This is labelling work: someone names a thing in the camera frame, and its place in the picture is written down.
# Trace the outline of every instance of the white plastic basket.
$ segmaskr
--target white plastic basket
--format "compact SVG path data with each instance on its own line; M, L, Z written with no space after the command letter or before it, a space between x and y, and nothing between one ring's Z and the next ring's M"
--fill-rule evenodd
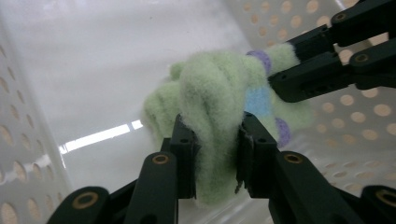
M1 0L0 221L44 223L73 189L136 179L158 149L142 103L170 64L201 50L264 49L354 2ZM396 188L395 93L350 87L312 99L316 122L287 149L355 195ZM182 201L179 213L180 223L272 223L267 201L246 194L218 210Z

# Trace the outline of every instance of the plush toy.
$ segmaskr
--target plush toy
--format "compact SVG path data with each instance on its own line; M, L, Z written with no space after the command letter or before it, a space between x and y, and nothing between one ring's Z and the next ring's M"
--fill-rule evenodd
M214 206L234 195L236 140L244 111L254 114L284 147L297 129L312 121L308 102L283 102L267 77L297 65L290 44L247 55L202 52L171 67L171 81L144 104L144 124L158 145L172 136L177 114L195 132L201 146L195 163L197 204Z

